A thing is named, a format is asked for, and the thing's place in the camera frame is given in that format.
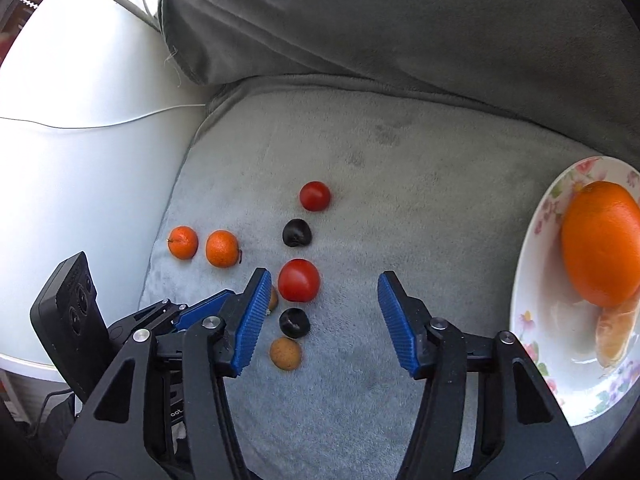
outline large red tomato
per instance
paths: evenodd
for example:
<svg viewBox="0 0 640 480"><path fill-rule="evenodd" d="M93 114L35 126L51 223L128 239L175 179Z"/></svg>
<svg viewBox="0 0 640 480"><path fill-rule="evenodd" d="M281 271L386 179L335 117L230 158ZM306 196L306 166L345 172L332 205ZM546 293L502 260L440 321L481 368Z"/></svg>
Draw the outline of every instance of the large red tomato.
<svg viewBox="0 0 640 480"><path fill-rule="evenodd" d="M313 181L300 190L300 203L307 211L322 211L331 202L331 191L322 182Z"/></svg>
<svg viewBox="0 0 640 480"><path fill-rule="evenodd" d="M291 260L280 271L278 290L287 301L311 301L320 290L320 273L311 262L301 258Z"/></svg>

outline white floral plate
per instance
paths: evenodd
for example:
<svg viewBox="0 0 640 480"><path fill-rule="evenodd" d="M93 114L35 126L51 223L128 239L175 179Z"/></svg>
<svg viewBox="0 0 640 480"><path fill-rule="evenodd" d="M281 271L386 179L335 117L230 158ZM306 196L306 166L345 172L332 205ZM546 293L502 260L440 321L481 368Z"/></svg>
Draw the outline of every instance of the white floral plate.
<svg viewBox="0 0 640 480"><path fill-rule="evenodd" d="M638 326L617 368L605 372L598 364L595 327L600 309L575 292L562 262L562 215L574 194L594 180L620 184L639 201L640 175L625 162L608 156L576 162L556 178L533 215L511 297L510 330L538 366L571 426L606 412L640 376Z"/></svg>

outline blue ridged rubber pad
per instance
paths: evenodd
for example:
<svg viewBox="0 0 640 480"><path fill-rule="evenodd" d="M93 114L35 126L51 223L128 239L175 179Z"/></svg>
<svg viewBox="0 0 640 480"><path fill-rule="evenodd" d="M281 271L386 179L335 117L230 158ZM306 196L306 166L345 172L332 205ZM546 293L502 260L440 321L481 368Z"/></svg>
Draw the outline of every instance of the blue ridged rubber pad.
<svg viewBox="0 0 640 480"><path fill-rule="evenodd" d="M409 327L400 302L384 274L380 274L378 278L378 303L385 317L386 328L389 330L400 366L414 377L419 366L415 355L414 332Z"/></svg>
<svg viewBox="0 0 640 480"><path fill-rule="evenodd" d="M271 273L265 270L236 331L236 347L234 348L234 358L231 361L231 366L238 375L251 362L270 299Z"/></svg>

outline tangerine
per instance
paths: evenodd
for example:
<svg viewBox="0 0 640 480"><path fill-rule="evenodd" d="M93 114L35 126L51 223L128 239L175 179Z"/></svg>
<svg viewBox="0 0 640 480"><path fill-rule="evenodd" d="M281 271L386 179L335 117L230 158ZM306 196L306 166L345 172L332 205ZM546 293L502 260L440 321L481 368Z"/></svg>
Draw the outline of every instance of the tangerine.
<svg viewBox="0 0 640 480"><path fill-rule="evenodd" d="M603 308L640 286L640 207L619 184L583 187L562 221L562 259L575 290Z"/></svg>
<svg viewBox="0 0 640 480"><path fill-rule="evenodd" d="M213 231L205 246L207 260L214 267L233 267L240 259L238 239L229 231Z"/></svg>
<svg viewBox="0 0 640 480"><path fill-rule="evenodd" d="M198 250L198 235L186 225L178 226L166 240L169 252L179 260L190 260Z"/></svg>

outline orange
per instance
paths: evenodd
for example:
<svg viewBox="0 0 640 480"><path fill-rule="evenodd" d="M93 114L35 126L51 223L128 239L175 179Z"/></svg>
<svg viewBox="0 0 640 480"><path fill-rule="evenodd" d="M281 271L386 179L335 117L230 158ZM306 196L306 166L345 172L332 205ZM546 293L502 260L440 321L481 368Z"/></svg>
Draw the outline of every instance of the orange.
<svg viewBox="0 0 640 480"><path fill-rule="evenodd" d="M569 279L585 300L614 307L640 286L640 207L619 184L583 187L564 215L561 238Z"/></svg>
<svg viewBox="0 0 640 480"><path fill-rule="evenodd" d="M198 235L190 227L181 225L169 233L166 244L173 256L179 260L190 260L198 250Z"/></svg>
<svg viewBox="0 0 640 480"><path fill-rule="evenodd" d="M205 246L207 260L214 267L232 267L240 258L238 239L229 231L213 231Z"/></svg>

